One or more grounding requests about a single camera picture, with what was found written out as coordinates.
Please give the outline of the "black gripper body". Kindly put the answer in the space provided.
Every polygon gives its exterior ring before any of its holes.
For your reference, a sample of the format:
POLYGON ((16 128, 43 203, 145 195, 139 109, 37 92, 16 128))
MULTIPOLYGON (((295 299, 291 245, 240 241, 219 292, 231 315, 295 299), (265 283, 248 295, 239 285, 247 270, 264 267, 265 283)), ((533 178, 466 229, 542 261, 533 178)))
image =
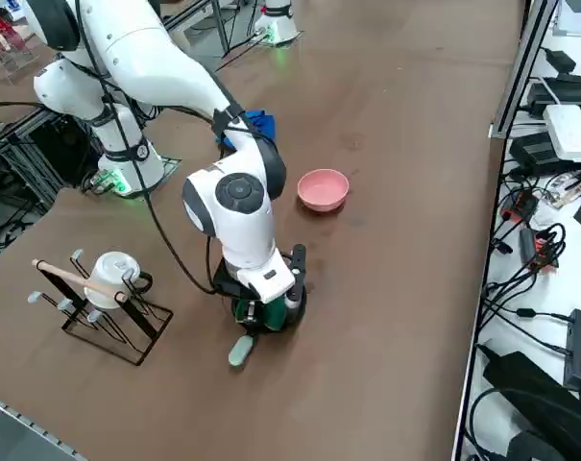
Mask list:
POLYGON ((245 307, 250 304, 257 306, 255 293, 231 276, 225 261, 221 261, 218 264, 213 276, 213 283, 216 292, 223 298, 230 300, 230 309, 232 311, 235 311, 241 303, 245 307))

